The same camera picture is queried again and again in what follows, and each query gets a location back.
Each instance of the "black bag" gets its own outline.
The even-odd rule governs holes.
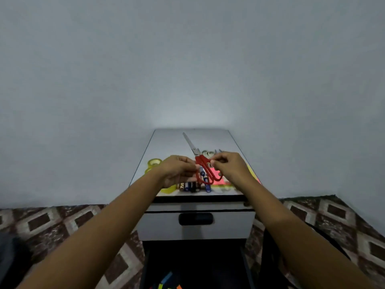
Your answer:
[[[16,288],[30,269],[32,253],[18,237],[0,232],[0,288]]]
[[[306,223],[311,228],[313,228],[318,234],[320,234],[323,238],[328,240],[331,245],[337,248],[341,253],[344,254],[349,260],[349,256],[345,253],[342,247],[331,238],[329,235],[324,233],[322,230],[314,227],[313,225]],[[258,288],[277,288],[277,289],[287,289],[288,286],[292,288],[297,288],[294,284],[292,284],[279,270],[278,262],[281,258],[281,252],[273,240],[271,234],[264,230],[263,233],[263,244],[262,244],[262,258],[261,258],[261,270],[259,272],[258,277]]]

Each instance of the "patterned carpet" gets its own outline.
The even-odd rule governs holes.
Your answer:
[[[385,288],[385,238],[335,196],[282,200],[307,223],[334,238],[377,288]],[[33,251],[35,266],[104,205],[0,210],[0,231],[23,238]],[[255,219],[245,253],[257,278],[262,253],[263,224]],[[97,289],[138,288],[144,252],[136,232],[123,245]]]

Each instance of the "forearm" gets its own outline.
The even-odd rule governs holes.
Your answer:
[[[352,262],[255,179],[248,177],[241,190],[304,288],[372,288]]]
[[[158,169],[138,179],[39,264],[20,288],[95,288],[161,189],[161,180]]]

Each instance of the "left hand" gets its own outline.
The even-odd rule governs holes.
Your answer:
[[[169,188],[177,183],[186,183],[196,181],[195,172],[199,169],[199,165],[195,161],[179,155],[171,155],[162,161],[160,165],[153,168],[162,174],[162,188]]]

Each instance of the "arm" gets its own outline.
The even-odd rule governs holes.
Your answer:
[[[223,152],[211,159],[248,198],[304,288],[373,288],[356,265],[260,185],[238,153]]]
[[[19,288],[94,289],[159,190],[196,181],[196,169],[184,156],[164,160],[48,255]]]

